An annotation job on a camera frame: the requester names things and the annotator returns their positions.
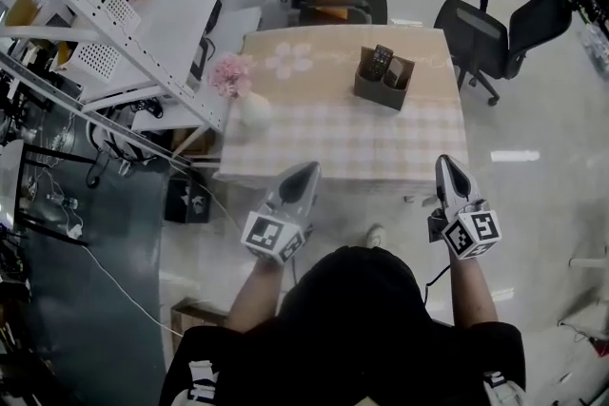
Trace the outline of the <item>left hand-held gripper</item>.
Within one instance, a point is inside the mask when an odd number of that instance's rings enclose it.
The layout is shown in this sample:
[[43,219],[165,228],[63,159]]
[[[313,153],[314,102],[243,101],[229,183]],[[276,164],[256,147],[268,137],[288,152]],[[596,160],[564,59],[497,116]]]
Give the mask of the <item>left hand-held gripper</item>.
[[258,258],[292,259],[312,232],[310,207],[320,178],[319,163],[295,164],[274,177],[266,203],[247,216],[242,245]]

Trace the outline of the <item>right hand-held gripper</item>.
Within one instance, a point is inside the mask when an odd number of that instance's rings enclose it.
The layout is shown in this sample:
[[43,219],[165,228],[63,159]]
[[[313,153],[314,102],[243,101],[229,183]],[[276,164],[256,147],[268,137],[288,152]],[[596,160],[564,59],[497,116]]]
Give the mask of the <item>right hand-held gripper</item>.
[[436,161],[436,185],[442,208],[427,218],[430,242],[444,241],[455,259],[469,260],[502,240],[497,213],[463,163],[441,155]]

